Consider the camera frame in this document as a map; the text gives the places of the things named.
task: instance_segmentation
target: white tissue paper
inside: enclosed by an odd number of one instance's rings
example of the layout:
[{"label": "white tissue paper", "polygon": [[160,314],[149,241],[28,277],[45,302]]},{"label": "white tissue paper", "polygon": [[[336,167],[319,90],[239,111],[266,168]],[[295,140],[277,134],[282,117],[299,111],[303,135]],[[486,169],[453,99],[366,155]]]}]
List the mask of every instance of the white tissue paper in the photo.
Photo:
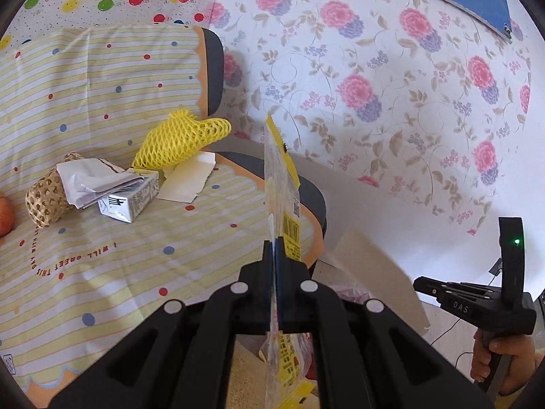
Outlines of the white tissue paper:
[{"label": "white tissue paper", "polygon": [[83,158],[57,165],[68,203],[78,209],[96,203],[121,188],[134,186],[144,179],[102,158]]}]

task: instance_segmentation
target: finger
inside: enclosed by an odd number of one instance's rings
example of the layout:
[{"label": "finger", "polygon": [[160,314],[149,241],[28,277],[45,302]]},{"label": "finger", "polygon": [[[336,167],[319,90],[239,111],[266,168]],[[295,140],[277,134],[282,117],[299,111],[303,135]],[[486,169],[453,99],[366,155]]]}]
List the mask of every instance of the finger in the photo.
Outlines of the finger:
[{"label": "finger", "polygon": [[489,349],[502,355],[524,355],[535,352],[532,337],[527,335],[496,338],[490,342]]},{"label": "finger", "polygon": [[473,361],[478,361],[484,364],[489,364],[492,359],[490,351],[483,346],[482,338],[476,338],[473,343]]},{"label": "finger", "polygon": [[471,362],[471,372],[473,372],[475,375],[478,375],[479,377],[488,377],[490,375],[490,368],[488,365],[479,363],[479,362]]}]

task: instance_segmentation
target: black cable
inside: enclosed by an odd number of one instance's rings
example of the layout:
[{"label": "black cable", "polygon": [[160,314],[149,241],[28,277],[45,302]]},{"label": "black cable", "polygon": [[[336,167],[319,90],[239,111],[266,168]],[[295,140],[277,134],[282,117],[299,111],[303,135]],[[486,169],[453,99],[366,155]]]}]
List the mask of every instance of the black cable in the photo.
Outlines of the black cable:
[{"label": "black cable", "polygon": [[[492,282],[494,281],[494,279],[496,278],[496,276],[497,276],[497,275],[495,275],[494,277],[492,277],[492,279],[490,280],[490,283],[488,283],[487,286],[490,286],[490,285],[492,284]],[[433,346],[434,343],[435,343],[437,340],[439,340],[443,335],[445,335],[446,333],[450,332],[450,331],[454,328],[454,326],[456,326],[456,324],[457,324],[460,320],[461,320],[461,318],[457,319],[457,320],[454,322],[454,324],[450,327],[450,329],[446,330],[446,331],[443,332],[440,336],[438,336],[435,340],[433,340],[430,346]]]},{"label": "black cable", "polygon": [[473,352],[464,352],[464,353],[458,355],[458,358],[456,359],[456,364],[454,365],[454,367],[458,367],[458,360],[460,360],[460,358],[461,358],[462,355],[465,355],[465,354],[467,354],[467,353],[473,353]]}]

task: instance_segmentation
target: barcode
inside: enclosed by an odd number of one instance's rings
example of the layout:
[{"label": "barcode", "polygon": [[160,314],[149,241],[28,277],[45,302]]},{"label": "barcode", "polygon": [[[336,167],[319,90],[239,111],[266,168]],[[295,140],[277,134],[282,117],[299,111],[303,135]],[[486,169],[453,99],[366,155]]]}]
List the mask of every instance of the barcode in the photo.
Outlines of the barcode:
[{"label": "barcode", "polygon": [[293,213],[297,216],[301,216],[301,211],[299,210],[299,200],[297,198],[293,199]]},{"label": "barcode", "polygon": [[299,223],[287,214],[284,214],[284,234],[299,244]]}]

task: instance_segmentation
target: human hand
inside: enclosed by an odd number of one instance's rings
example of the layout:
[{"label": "human hand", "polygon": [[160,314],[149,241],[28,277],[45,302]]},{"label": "human hand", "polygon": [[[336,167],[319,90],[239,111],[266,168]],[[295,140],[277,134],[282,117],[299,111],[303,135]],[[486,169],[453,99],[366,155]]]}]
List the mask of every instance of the human hand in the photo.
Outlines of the human hand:
[{"label": "human hand", "polygon": [[495,338],[490,342],[488,350],[482,344],[482,331],[479,329],[473,344],[473,360],[471,361],[470,376],[479,383],[483,383],[490,374],[488,366],[492,359],[491,351],[497,354],[513,355],[509,372],[500,388],[500,395],[510,395],[528,383],[536,369],[535,352],[532,337],[516,335]]}]

